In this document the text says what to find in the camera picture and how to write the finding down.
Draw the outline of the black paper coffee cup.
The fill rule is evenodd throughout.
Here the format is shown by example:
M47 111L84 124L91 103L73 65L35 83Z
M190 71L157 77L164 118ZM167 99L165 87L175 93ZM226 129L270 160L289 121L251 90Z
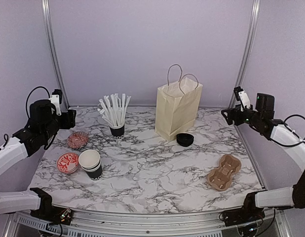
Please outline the black paper coffee cup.
M101 164L101 157L96 150L86 150L79 155L78 162L85 170L91 170Z

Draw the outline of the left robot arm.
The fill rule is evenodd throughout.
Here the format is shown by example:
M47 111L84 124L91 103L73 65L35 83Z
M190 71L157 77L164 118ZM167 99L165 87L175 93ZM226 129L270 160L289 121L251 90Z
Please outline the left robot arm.
M5 143L0 147L0 176L40 148L48 150L60 129L75 126L76 110L61 111L62 90L55 89L48 96L26 105L28 121L24 128L11 136L4 135ZM32 216L51 222L58 222L64 211L52 205L51 195L40 188L0 193L0 215L23 210L30 210Z

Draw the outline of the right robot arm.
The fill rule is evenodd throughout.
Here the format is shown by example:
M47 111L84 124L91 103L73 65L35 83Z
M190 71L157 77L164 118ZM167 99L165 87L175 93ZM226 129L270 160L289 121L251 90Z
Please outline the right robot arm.
M258 93L256 105L252 106L244 89L238 86L234 88L234 94L240 103L221 111L227 124L248 124L261 136L280 146L302 171L298 182L291 187L248 194L239 209L239 217L250 221L265 207L305 208L305 138L301 138L285 120L274 118L274 96Z

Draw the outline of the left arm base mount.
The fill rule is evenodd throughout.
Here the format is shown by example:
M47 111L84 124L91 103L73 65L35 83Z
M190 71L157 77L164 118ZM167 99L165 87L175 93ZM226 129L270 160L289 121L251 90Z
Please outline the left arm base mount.
M40 188L30 188L40 198L40 206L38 210L31 210L30 215L52 224L70 225L72 221L72 210L70 208L62 208L52 205L52 196Z

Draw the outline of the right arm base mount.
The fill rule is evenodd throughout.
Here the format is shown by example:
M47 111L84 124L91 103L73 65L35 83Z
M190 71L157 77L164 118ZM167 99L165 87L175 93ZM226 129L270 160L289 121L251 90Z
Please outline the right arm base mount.
M246 195L243 205L240 208L223 211L219 219L224 222L225 226L240 225L247 222L256 221L265 217L264 209L256 207L255 195L258 192Z

